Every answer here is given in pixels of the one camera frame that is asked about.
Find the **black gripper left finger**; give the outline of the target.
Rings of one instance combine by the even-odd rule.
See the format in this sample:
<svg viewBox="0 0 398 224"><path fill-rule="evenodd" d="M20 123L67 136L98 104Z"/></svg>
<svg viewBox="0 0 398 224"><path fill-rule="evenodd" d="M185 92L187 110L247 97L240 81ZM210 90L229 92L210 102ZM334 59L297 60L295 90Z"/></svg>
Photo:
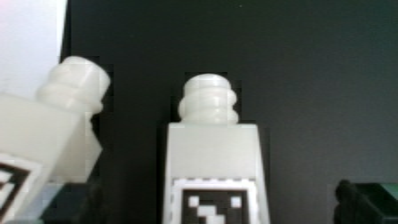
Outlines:
<svg viewBox="0 0 398 224"><path fill-rule="evenodd" d="M67 183L39 216L43 224L103 224L101 187L92 183Z"/></svg>

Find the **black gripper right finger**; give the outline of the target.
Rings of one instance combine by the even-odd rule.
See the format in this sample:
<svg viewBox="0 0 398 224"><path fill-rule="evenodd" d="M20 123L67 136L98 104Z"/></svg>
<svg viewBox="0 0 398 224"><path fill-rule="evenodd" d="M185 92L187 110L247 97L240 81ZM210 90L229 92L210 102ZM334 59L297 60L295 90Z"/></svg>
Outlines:
<svg viewBox="0 0 398 224"><path fill-rule="evenodd" d="M398 183L339 182L334 224L398 224Z"/></svg>

